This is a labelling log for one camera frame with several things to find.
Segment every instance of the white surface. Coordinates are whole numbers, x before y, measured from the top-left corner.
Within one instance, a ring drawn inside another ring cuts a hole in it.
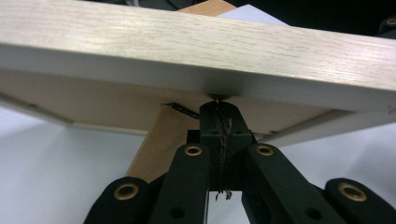
[[[280,21],[277,18],[271,16],[270,14],[263,12],[251,5],[238,7],[231,11],[218,15],[218,17],[235,19],[240,21],[257,21],[268,24],[287,25],[285,22]]]
[[[360,181],[396,206],[396,123],[281,148],[312,183]],[[0,223],[82,223],[122,177],[143,137],[70,129],[0,108]],[[240,193],[214,202],[208,223],[248,223]]]

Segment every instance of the white floor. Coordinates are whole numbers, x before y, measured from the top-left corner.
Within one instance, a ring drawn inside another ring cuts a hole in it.
[[[312,183],[348,177],[396,206],[396,123],[281,150]],[[142,136],[70,129],[0,108],[0,223],[82,223],[122,177]],[[211,194],[208,223],[248,223],[235,193]]]

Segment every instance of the black bracket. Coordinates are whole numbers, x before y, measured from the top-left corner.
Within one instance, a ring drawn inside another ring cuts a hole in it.
[[[396,211],[363,184],[339,178],[311,185],[282,152],[258,144],[238,108],[210,102],[166,176],[111,183],[84,223],[206,223],[208,192],[241,190],[250,223],[396,223]]]

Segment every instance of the wooden frame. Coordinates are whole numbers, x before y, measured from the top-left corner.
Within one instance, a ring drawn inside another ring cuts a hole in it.
[[[247,110],[268,102],[306,106],[311,120],[276,127],[284,134],[334,118],[360,120],[298,141],[395,120],[395,40],[71,0],[3,0],[0,8],[2,102],[65,123],[133,133],[152,127],[154,121],[124,127],[78,120],[76,114],[94,117],[103,105],[83,110],[70,106],[70,95],[51,97],[58,93],[52,86],[86,81],[99,87],[91,91],[97,101],[105,95],[101,86],[126,85],[148,101],[157,92],[199,106],[215,93],[249,99]],[[31,85],[38,80],[48,83]],[[144,103],[136,100],[130,110]],[[101,116],[116,118],[117,111]],[[150,118],[156,111],[149,106]]]

